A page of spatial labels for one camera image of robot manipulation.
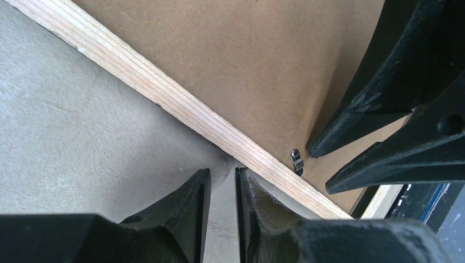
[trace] wooden strip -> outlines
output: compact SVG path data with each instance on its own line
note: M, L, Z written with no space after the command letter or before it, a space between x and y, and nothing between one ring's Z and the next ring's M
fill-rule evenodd
M6 0L325 219L351 217L70 0Z
M361 216L361 219L384 219L403 185L382 185Z

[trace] brown hardboard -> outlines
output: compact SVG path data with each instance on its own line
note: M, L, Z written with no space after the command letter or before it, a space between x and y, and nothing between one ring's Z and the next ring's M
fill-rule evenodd
M303 178L324 183L401 121L328 156L305 146L337 107L375 29L382 0L75 0ZM352 210L363 190L329 198Z

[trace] hardboard panel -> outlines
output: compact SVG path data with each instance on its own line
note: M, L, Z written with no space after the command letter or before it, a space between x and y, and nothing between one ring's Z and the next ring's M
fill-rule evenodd
M382 0L75 3L288 167L299 149L302 177L347 212L363 190L329 196L324 183L397 129L327 157L305 152L355 73Z

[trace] plywood edge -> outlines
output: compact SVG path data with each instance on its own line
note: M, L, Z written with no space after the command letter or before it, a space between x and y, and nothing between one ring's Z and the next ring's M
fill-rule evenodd
M324 219L341 208L169 78L71 0L6 0L266 181Z
M361 219L384 219L403 185L381 185Z

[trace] metal clip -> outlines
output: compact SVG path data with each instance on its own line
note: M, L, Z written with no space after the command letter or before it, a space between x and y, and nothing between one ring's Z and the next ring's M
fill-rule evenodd
M304 160L300 157L300 152L298 149L294 149L291 152L292 163L294 164L294 172L301 176L304 173Z

